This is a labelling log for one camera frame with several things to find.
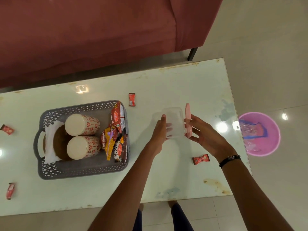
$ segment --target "gray plastic basket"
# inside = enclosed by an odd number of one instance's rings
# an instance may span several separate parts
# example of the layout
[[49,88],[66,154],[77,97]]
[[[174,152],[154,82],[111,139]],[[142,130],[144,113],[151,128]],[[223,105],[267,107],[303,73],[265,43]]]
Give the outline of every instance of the gray plastic basket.
[[127,113],[124,108],[125,116],[125,129],[123,134],[128,134],[127,138],[127,157],[125,161],[114,162],[114,160],[107,161],[105,151],[102,150],[98,155],[88,157],[80,160],[72,161],[57,161],[51,164],[44,164],[45,157],[40,157],[38,150],[38,141],[41,132],[45,128],[52,125],[56,120],[65,122],[65,120],[74,113],[80,113],[88,116],[95,117],[100,122],[100,128],[95,136],[100,138],[101,133],[110,124],[110,113],[117,100],[103,101],[97,103],[75,105],[70,107],[58,108],[45,111],[39,121],[39,130],[36,133],[33,143],[34,154],[38,160],[38,174],[42,179],[59,179],[68,177],[80,177],[88,175],[96,175],[110,172],[118,172],[126,168],[129,160],[129,134]]

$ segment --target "sofa leg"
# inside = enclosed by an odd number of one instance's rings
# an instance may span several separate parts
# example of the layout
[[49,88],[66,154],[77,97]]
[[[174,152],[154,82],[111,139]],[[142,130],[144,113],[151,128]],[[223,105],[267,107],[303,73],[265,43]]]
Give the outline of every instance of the sofa leg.
[[190,62],[190,61],[193,60],[193,57],[195,56],[195,54],[197,52],[197,49],[198,49],[198,47],[193,48],[193,49],[190,50],[190,53],[189,53],[188,58],[187,58],[187,61]]

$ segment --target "coffee table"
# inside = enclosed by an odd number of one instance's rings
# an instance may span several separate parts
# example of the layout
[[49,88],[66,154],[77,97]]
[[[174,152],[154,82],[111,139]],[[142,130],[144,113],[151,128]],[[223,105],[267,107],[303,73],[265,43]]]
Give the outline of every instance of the coffee table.
[[[129,92],[136,93],[136,107],[128,105]],[[41,179],[33,152],[41,114],[113,99],[120,100],[127,110],[128,167],[110,174]],[[250,170],[222,58],[0,94],[0,122],[15,129],[10,136],[0,132],[0,216],[103,206],[150,139],[161,110],[184,110],[186,103],[190,103],[192,114],[210,123],[232,144]],[[191,158],[203,154],[206,151],[201,146],[185,137],[165,142],[154,159],[141,202],[230,195],[212,156],[210,162],[193,164]],[[17,186],[8,201],[9,182]]]

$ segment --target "pink bucket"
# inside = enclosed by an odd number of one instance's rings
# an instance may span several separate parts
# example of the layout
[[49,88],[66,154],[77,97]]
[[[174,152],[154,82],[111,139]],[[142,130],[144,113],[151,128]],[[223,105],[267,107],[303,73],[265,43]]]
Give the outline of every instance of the pink bucket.
[[[272,154],[280,143],[280,130],[276,122],[264,113],[249,112],[239,116],[238,119],[249,121],[252,123],[261,123],[266,129],[268,136],[264,138],[256,138],[252,140],[244,140],[246,151],[254,156],[266,156]],[[247,144],[253,143],[256,150],[248,150]]]

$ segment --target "dark pants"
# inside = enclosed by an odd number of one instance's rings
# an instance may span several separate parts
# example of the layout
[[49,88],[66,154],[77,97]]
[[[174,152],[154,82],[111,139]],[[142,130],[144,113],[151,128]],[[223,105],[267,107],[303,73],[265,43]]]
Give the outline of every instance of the dark pants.
[[[174,231],[193,231],[190,222],[186,218],[181,206],[179,204],[173,205],[171,209]],[[142,213],[137,212],[137,217],[133,227],[133,231],[142,231]]]

